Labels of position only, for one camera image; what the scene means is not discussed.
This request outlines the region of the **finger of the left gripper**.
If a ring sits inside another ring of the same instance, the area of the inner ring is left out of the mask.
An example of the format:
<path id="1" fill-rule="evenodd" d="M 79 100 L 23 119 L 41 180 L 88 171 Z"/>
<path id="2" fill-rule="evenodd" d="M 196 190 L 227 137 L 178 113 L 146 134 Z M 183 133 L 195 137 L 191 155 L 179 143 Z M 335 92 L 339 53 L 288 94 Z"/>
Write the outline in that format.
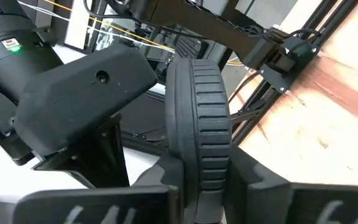
<path id="1" fill-rule="evenodd" d="M 33 170 L 64 172 L 87 188 L 128 187 L 120 121 L 120 114 L 112 115 L 79 141 L 39 162 Z"/>

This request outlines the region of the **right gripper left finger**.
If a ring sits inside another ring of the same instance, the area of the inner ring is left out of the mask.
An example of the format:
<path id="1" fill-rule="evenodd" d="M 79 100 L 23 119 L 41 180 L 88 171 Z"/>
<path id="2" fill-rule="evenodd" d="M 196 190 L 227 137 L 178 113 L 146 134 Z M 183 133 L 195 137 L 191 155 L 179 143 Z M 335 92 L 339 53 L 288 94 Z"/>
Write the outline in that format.
<path id="1" fill-rule="evenodd" d="M 17 203 L 13 224 L 174 224 L 183 221 L 184 168 L 168 154 L 130 187 L 48 190 Z"/>

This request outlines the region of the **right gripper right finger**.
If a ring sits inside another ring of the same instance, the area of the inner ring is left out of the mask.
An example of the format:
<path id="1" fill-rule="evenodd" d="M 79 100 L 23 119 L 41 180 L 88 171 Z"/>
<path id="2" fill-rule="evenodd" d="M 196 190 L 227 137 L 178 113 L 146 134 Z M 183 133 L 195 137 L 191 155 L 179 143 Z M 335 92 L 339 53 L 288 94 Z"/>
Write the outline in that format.
<path id="1" fill-rule="evenodd" d="M 225 214 L 230 224 L 358 223 L 358 186 L 290 182 L 233 146 Z"/>

